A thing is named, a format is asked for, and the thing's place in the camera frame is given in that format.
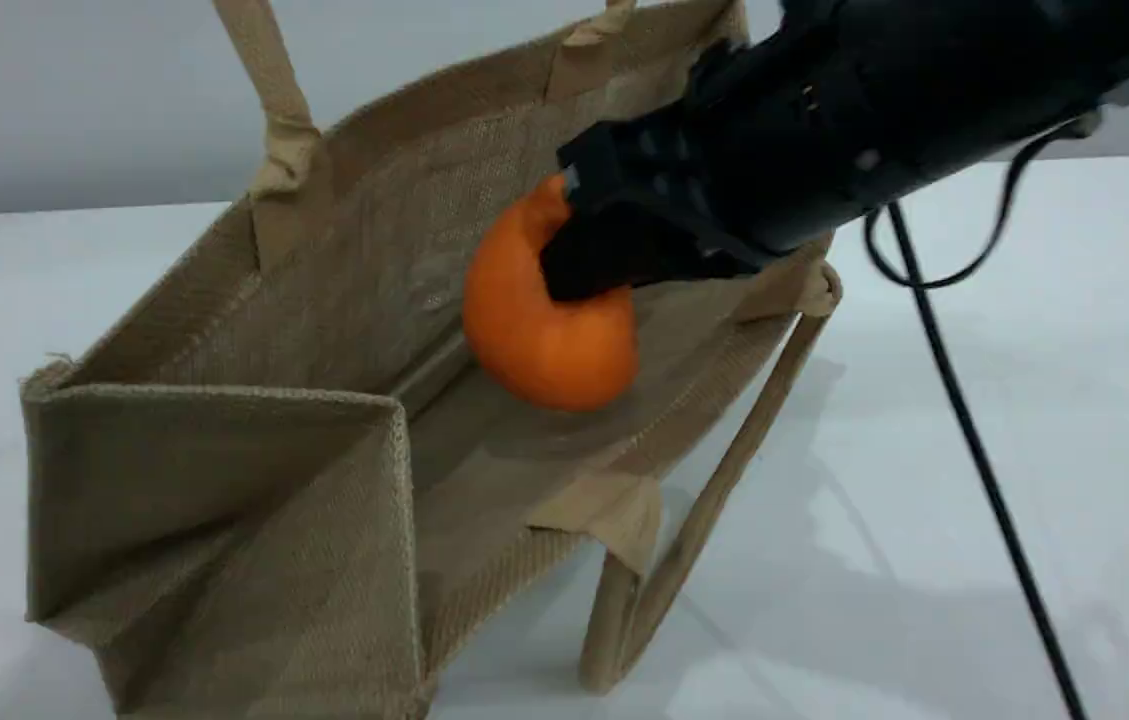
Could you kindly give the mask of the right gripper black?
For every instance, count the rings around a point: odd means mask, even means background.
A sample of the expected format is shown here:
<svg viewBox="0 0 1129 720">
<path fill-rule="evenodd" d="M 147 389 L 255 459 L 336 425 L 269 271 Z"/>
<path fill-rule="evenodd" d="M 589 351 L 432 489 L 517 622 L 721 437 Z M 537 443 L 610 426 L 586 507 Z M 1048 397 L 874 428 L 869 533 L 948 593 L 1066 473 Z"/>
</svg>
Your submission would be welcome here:
<svg viewBox="0 0 1129 720">
<path fill-rule="evenodd" d="M 560 147 L 574 217 L 539 255 L 550 299 L 750 276 L 887 202 L 883 18 L 787 21 L 721 41 L 677 100 Z"/>
</svg>

